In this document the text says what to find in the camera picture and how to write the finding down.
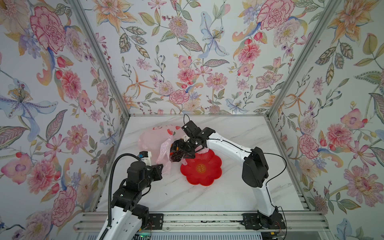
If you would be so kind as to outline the dark purple grape bunch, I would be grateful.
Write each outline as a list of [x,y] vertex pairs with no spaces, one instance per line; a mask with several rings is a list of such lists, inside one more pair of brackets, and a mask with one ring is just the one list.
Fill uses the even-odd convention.
[[180,162],[183,159],[184,152],[181,150],[171,151],[170,152],[170,161],[171,162]]

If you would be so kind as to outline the red flower-shaped plate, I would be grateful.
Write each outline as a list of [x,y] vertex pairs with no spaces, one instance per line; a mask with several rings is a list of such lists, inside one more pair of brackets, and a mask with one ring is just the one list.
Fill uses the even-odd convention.
[[186,159],[186,162],[180,170],[191,185],[208,187],[222,176],[222,160],[212,150],[196,154],[194,159]]

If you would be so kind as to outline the pink plastic bag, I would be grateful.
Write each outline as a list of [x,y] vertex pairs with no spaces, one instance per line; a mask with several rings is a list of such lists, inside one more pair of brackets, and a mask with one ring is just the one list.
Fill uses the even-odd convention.
[[141,151],[152,153],[152,165],[162,164],[162,174],[171,173],[173,162],[170,161],[172,144],[180,139],[187,139],[180,126],[162,125],[146,130],[138,139],[138,147]]

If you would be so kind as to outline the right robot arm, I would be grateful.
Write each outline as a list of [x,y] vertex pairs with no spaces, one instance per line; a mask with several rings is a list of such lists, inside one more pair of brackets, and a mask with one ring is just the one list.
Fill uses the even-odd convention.
[[195,160],[204,150],[211,150],[242,163],[242,180],[252,188],[256,198],[257,212],[243,214],[244,226],[247,229],[285,229],[282,211],[272,201],[267,184],[269,182],[269,166],[262,149],[246,148],[236,144],[211,128],[200,129],[193,121],[181,127],[185,135],[175,140],[170,151],[175,155],[179,152],[185,159]]

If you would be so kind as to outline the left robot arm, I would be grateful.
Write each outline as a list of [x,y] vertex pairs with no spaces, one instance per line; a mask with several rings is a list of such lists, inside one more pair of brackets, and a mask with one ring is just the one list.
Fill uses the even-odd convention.
[[143,190],[162,179],[163,165],[149,166],[134,162],[127,169],[127,178],[109,200],[108,217],[98,240],[132,240],[149,223],[149,208],[139,204]]

